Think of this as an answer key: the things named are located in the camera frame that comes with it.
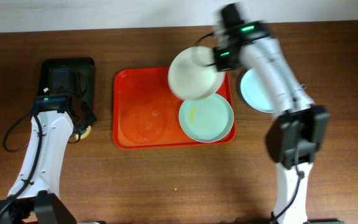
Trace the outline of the green yellow sponge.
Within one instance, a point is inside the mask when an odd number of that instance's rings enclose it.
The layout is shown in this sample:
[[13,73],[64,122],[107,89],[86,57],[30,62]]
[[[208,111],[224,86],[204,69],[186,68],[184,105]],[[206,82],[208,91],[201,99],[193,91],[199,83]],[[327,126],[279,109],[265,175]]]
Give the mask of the green yellow sponge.
[[90,132],[91,132],[91,126],[87,126],[85,129],[75,134],[75,138],[76,140],[84,139],[90,134]]

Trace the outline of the white plate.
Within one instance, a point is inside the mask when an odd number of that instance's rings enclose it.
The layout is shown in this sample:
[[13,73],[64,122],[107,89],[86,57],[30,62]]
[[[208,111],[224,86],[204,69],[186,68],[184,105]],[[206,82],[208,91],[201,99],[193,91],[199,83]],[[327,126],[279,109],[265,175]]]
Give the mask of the white plate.
[[180,52],[168,70],[171,92],[181,100],[200,100],[217,92],[226,74],[209,66],[213,50],[209,47],[190,47]]

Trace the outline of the light blue plate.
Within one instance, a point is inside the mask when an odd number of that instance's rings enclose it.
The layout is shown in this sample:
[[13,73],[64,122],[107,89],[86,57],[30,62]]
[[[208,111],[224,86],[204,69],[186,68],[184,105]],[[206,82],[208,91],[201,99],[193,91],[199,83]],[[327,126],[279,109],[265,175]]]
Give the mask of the light blue plate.
[[178,121],[189,138],[212,143],[231,132],[234,112],[227,99],[214,93],[202,100],[185,100],[180,106]]
[[265,88],[254,69],[248,70],[242,76],[240,93],[245,102],[253,109],[264,113],[273,113]]

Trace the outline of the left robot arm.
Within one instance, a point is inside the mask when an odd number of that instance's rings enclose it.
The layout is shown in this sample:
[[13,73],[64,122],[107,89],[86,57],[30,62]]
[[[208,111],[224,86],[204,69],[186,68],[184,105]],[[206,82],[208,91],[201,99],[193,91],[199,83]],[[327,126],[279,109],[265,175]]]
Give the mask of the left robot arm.
[[19,175],[7,199],[0,200],[0,223],[76,223],[60,200],[63,158],[70,138],[81,139],[96,121],[96,72],[92,68],[52,68],[41,76],[31,106],[31,135]]

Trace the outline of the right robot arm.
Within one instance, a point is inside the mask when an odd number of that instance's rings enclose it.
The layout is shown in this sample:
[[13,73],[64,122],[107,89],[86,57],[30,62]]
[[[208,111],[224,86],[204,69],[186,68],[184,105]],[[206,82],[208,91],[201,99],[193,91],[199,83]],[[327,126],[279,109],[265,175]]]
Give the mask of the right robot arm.
[[236,3],[218,12],[213,65],[218,71],[240,66],[259,76],[273,109],[265,137],[277,171],[277,201],[271,223],[308,223],[308,178],[323,143],[329,112],[305,93],[289,67],[278,39],[262,21],[248,21]]

